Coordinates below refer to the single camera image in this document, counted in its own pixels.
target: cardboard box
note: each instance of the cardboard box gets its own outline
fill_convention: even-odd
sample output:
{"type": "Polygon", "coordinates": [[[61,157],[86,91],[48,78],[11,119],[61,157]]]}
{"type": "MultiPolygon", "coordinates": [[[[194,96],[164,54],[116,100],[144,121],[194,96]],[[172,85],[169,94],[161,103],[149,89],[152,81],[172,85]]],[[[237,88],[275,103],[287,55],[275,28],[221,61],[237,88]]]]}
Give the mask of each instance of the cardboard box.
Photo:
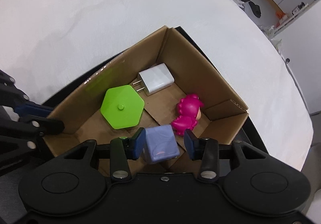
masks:
{"type": "MultiPolygon", "coordinates": [[[[179,100],[191,93],[204,103],[194,134],[230,144],[248,117],[248,107],[191,43],[174,28],[164,26],[116,56],[65,98],[49,115],[64,122],[64,132],[44,139],[58,156],[87,139],[104,144],[116,137],[131,137],[139,127],[169,124],[177,117],[179,100]],[[161,63],[166,64],[175,83],[150,96],[140,92],[145,107],[139,125],[113,129],[99,111],[107,89],[134,82],[138,72],[161,63]]],[[[128,160],[132,174],[197,171],[200,161],[189,160],[183,139],[176,140],[180,156],[155,165],[147,165],[141,158],[128,160]]],[[[101,160],[99,170],[108,176],[109,160],[101,160]]]]}

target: white wall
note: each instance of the white wall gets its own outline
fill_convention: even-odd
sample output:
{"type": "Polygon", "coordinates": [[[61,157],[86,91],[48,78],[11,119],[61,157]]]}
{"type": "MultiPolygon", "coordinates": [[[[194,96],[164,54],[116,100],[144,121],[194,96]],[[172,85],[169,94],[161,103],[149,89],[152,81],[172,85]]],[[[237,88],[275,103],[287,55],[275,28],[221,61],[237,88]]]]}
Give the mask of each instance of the white wall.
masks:
{"type": "Polygon", "coordinates": [[[309,113],[321,111],[321,1],[275,36],[297,81],[309,113]]]}

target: green hexagonal lid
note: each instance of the green hexagonal lid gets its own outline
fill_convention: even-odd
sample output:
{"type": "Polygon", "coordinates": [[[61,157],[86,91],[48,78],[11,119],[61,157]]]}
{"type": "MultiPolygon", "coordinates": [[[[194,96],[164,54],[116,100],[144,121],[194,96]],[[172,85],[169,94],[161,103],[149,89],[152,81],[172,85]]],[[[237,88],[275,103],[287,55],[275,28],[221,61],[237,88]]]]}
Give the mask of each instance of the green hexagonal lid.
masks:
{"type": "Polygon", "coordinates": [[[114,129],[138,125],[144,100],[130,85],[110,88],[102,102],[101,113],[114,129]]]}

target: charger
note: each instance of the charger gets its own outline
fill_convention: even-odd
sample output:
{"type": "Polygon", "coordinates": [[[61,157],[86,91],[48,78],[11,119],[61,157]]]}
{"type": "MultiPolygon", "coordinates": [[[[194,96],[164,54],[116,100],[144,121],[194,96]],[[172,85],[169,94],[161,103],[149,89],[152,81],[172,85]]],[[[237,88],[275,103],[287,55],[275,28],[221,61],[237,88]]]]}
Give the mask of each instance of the charger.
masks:
{"type": "Polygon", "coordinates": [[[139,72],[137,77],[138,81],[133,85],[140,83],[142,88],[136,92],[144,90],[148,96],[174,83],[174,77],[164,63],[139,72]]]}

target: metal prong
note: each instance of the metal prong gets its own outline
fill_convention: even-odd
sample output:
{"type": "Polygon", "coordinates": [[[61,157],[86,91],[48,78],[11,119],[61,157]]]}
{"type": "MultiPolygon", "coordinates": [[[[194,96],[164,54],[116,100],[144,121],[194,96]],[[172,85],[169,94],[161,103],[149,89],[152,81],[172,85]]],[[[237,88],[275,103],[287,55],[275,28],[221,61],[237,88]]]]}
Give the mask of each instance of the metal prong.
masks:
{"type": "Polygon", "coordinates": [[[133,85],[136,85],[136,84],[140,83],[141,81],[142,81],[142,80],[139,80],[139,81],[133,83],[133,85]]]}
{"type": "Polygon", "coordinates": [[[143,89],[145,89],[145,87],[142,87],[142,88],[136,90],[136,92],[140,92],[140,91],[143,90],[143,89]]]}

